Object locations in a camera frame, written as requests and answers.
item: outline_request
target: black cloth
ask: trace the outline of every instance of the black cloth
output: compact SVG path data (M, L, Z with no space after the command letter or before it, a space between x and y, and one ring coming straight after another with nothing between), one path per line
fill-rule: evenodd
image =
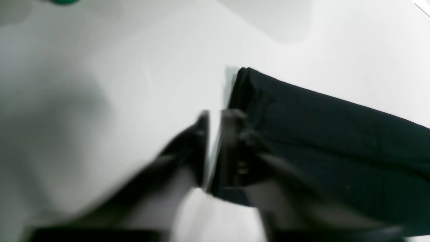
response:
M430 129L251 68L239 70L228 108L326 193L407 236L430 234Z

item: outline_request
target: black fabric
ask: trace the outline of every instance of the black fabric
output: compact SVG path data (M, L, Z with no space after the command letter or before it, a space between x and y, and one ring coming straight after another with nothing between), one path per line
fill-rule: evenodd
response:
M228 108L243 110L267 144L325 192L407 225L407 236L430 234L429 129L251 68L239 70Z
M159 242L159 231L50 228L36 231L31 242Z

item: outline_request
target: green object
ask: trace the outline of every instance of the green object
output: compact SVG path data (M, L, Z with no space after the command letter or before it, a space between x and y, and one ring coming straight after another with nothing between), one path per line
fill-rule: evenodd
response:
M51 1L59 5L68 5L68 4L75 3L79 0L51 0Z

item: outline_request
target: white table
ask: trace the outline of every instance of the white table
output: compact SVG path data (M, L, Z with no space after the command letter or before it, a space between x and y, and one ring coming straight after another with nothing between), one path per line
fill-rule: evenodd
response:
M1 118L15 153L1 161L0 241L43 203L36 184L74 212L204 109L213 143L242 66L430 127L430 18L410 0L3 0ZM264 240L252 209L199 191L184 207L180 241Z

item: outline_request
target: white backdrop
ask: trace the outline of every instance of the white backdrop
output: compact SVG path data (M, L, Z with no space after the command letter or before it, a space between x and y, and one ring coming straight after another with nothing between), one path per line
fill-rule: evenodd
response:
M213 143L242 66L430 127L429 43L410 0L0 0L0 241L91 204L204 109ZM180 213L179 241L264 241L199 190Z

